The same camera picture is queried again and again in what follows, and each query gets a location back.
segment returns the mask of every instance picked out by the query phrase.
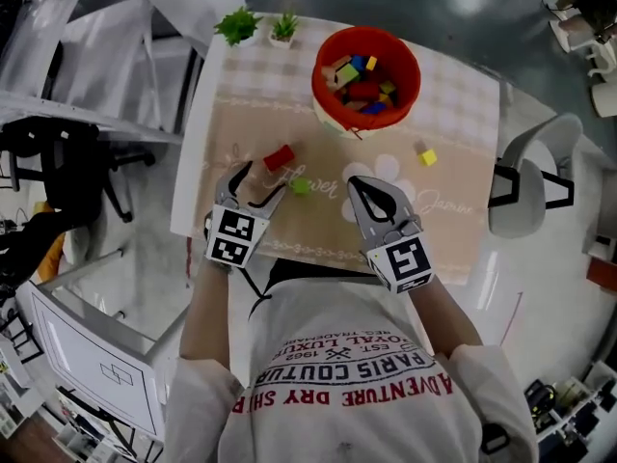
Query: white board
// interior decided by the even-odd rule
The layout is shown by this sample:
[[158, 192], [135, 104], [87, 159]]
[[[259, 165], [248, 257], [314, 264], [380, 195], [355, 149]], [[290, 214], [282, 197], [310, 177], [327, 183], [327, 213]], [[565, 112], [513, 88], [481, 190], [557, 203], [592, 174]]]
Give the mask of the white board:
[[30, 289], [51, 367], [102, 409], [162, 441], [163, 415], [152, 368], [89, 331], [34, 285]]

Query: small succulent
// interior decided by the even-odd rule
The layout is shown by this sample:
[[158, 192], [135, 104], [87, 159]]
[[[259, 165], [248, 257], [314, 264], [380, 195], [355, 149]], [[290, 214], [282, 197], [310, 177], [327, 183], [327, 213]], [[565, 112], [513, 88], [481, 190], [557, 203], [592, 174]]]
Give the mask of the small succulent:
[[298, 27], [298, 17], [287, 12], [274, 25], [273, 34], [277, 40], [289, 41]]
[[249, 12], [246, 7], [240, 7], [233, 14], [223, 17], [223, 20], [214, 26], [214, 29], [216, 29], [217, 35], [225, 36], [229, 46], [234, 46], [242, 40], [250, 38], [257, 28], [257, 23], [262, 18], [255, 17], [255, 14]]

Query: orange bucket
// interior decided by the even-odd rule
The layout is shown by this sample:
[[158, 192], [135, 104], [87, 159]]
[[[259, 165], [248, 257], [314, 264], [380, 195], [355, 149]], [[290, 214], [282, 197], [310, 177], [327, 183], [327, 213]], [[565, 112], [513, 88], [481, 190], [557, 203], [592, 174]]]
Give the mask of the orange bucket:
[[[372, 56], [396, 86], [397, 104], [377, 115], [346, 108], [328, 89], [321, 73], [345, 55]], [[331, 35], [321, 45], [312, 71], [313, 106], [329, 130], [350, 139], [365, 138], [402, 121], [420, 92], [420, 69], [407, 45], [396, 36], [374, 27], [351, 27]]]

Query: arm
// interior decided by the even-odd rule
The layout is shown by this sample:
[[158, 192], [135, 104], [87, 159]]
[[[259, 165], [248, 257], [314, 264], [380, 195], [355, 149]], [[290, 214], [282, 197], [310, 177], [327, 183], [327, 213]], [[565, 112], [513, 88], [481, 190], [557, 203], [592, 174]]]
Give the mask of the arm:
[[508, 447], [486, 461], [537, 462], [538, 445], [529, 409], [501, 348], [482, 346], [473, 324], [437, 276], [409, 295], [435, 353], [449, 359], [444, 367], [459, 388], [465, 388], [482, 424], [496, 423], [510, 437]]
[[482, 344], [475, 327], [437, 276], [428, 285], [411, 290], [409, 296], [435, 353], [449, 358], [461, 344]]
[[228, 275], [203, 259], [167, 402], [168, 461], [215, 461], [221, 433], [242, 391], [229, 371]]
[[182, 331], [181, 358], [216, 360], [229, 370], [228, 292], [225, 270], [203, 259]]

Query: checkered tablecloth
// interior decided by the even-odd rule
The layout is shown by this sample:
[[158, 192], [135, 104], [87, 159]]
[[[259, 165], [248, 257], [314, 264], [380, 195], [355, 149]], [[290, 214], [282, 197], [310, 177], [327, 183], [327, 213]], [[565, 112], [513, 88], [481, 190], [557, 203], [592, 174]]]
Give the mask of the checkered tablecloth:
[[[350, 221], [350, 175], [373, 175], [400, 186], [414, 204], [434, 248], [438, 273], [463, 283], [486, 225], [499, 118], [498, 83], [441, 53], [405, 42], [421, 72], [419, 97], [408, 117], [364, 141], [328, 134], [312, 111], [310, 80], [317, 52], [344, 24], [301, 18], [290, 50], [273, 47], [275, 17], [260, 22], [255, 44], [228, 48], [204, 154], [194, 236], [201, 235], [218, 176], [233, 163], [260, 160], [282, 144], [296, 151], [298, 171], [313, 183], [308, 199], [286, 196], [260, 252], [348, 269], [365, 269], [360, 236]], [[422, 167], [414, 144], [437, 152]], [[260, 194], [276, 183], [257, 170], [248, 183]], [[317, 238], [324, 231], [326, 236]]]

